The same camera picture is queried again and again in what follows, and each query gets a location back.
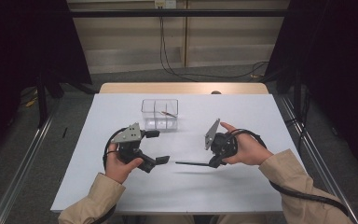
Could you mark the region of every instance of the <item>transparent box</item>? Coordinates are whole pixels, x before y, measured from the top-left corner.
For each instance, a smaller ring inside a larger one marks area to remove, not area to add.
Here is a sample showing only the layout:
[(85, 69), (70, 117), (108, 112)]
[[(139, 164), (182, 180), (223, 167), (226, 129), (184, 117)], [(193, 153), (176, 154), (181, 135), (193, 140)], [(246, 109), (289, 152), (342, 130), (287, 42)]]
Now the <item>transparent box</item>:
[(145, 99), (142, 116), (147, 130), (175, 130), (178, 127), (178, 100)]

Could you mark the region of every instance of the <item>jacket sleeve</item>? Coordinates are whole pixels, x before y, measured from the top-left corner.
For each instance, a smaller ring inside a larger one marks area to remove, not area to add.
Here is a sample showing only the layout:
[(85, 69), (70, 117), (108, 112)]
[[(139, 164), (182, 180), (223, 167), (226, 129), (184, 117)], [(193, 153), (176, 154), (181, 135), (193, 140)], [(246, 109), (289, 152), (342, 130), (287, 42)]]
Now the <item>jacket sleeve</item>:
[[(259, 169), (271, 182), (285, 189), (340, 202), (339, 198), (313, 186), (312, 178), (307, 175), (290, 149), (268, 158)], [(282, 209), (288, 223), (351, 223), (345, 214), (332, 205), (281, 195)]]
[(113, 179), (97, 174), (89, 195), (63, 210), (60, 224), (91, 223), (106, 214), (120, 199), (124, 186)]

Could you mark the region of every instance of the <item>hand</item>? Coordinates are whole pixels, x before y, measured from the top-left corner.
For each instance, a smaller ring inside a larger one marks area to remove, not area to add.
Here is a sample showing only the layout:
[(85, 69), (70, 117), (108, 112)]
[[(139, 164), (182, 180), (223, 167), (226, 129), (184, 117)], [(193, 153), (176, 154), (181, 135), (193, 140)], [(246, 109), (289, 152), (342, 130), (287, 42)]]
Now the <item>hand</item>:
[[(116, 151), (117, 144), (110, 144), (108, 151)], [(142, 164), (144, 160), (136, 158), (128, 164), (119, 160), (117, 152), (107, 154), (105, 175), (118, 183), (122, 184), (129, 176), (130, 172)]]
[[(220, 122), (220, 125), (227, 129), (229, 132), (236, 130), (233, 126)], [(251, 135), (241, 133), (236, 136), (238, 142), (238, 152), (232, 157), (223, 159), (224, 162), (235, 164), (242, 162), (247, 165), (260, 165), (273, 155), (272, 152), (261, 146)]]

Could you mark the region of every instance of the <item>person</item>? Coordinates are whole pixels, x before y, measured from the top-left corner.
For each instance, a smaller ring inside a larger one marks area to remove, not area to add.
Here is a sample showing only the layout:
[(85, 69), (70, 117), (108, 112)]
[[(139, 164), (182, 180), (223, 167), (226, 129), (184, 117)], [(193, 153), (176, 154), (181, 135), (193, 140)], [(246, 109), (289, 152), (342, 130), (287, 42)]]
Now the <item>person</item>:
[[(225, 122), (220, 123), (228, 132), (236, 130)], [(238, 134), (238, 152), (236, 155), (225, 158), (228, 164), (244, 163), (258, 165), (261, 173), (271, 182), (285, 189), (319, 195), (340, 202), (339, 198), (316, 189), (313, 180), (307, 175), (304, 168), (290, 149), (273, 154), (261, 146), (251, 135)], [(59, 223), (92, 223), (102, 217), (119, 200), (125, 187), (122, 186), (131, 170), (143, 161), (137, 158), (128, 164), (119, 160), (115, 153), (117, 146), (111, 144), (107, 156), (105, 175), (97, 174), (89, 195), (77, 203), (64, 209), (59, 216)], [(282, 210), (287, 223), (352, 223), (351, 220), (335, 206), (302, 200), (282, 195)], [(221, 215), (213, 218), (216, 224), (229, 223), (267, 223), (263, 215)], [(148, 217), (146, 223), (194, 223), (192, 216)]]

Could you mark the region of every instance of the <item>white paper sheet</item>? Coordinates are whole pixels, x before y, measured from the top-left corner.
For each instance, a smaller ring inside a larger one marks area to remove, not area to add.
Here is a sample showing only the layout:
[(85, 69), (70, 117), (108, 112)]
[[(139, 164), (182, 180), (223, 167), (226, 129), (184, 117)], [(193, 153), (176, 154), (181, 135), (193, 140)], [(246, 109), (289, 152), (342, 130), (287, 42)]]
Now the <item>white paper sheet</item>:
[[(85, 197), (98, 172), (103, 173), (103, 149), (120, 128), (139, 122), (143, 99), (178, 99), (178, 129), (144, 138), (141, 150), (156, 158), (171, 156), (150, 174), (135, 169), (117, 204), (117, 214), (223, 214), (282, 211), (281, 196), (257, 166), (244, 164), (210, 167), (175, 164), (208, 162), (204, 135), (216, 119), (259, 134), (268, 149), (277, 153), (295, 145), (269, 94), (97, 94), (76, 145), (56, 199), (51, 206), (61, 212)], [(218, 132), (226, 130), (219, 126)]]

